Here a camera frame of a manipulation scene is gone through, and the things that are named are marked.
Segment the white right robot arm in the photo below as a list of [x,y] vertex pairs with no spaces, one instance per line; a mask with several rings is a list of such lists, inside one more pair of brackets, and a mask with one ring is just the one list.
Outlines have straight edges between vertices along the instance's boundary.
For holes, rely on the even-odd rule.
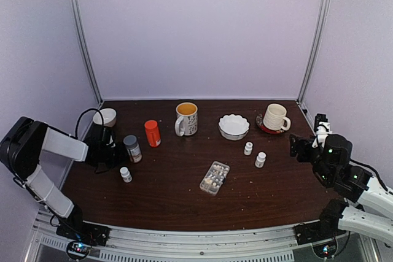
[[325,239],[343,231],[359,233],[392,245],[392,189],[351,159],[352,143],[338,134],[305,138],[289,136],[290,155],[300,163],[311,163],[320,183],[336,191],[310,225],[296,226],[298,243]]

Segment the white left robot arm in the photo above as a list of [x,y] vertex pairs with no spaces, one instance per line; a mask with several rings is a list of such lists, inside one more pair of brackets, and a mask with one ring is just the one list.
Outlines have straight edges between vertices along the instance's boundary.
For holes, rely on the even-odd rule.
[[82,222],[79,206],[54,184],[41,159],[51,153],[86,163],[103,173],[128,158],[124,144],[112,141],[111,137],[111,129],[100,126],[81,141],[42,121],[20,117],[1,140],[1,163],[39,203],[65,220],[63,226],[68,234],[82,240],[88,235],[88,226]]

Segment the small white pill bottle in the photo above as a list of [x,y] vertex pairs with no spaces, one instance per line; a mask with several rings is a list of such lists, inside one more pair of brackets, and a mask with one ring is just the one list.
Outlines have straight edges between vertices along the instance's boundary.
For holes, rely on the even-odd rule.
[[130,183],[132,181],[131,173],[127,167],[120,168],[120,175],[125,183]]

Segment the grey-capped orange label bottle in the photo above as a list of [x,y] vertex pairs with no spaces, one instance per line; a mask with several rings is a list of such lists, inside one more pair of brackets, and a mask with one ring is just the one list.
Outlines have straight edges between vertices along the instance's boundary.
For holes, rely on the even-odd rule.
[[142,153],[139,147],[138,138],[135,135],[125,136],[123,144],[132,163],[138,163],[142,160]]

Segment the orange pill bottle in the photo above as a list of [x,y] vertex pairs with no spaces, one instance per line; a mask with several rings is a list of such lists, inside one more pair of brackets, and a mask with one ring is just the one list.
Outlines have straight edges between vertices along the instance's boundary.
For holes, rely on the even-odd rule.
[[148,120],[145,122],[144,127],[149,145],[158,147],[161,144],[161,136],[157,121]]

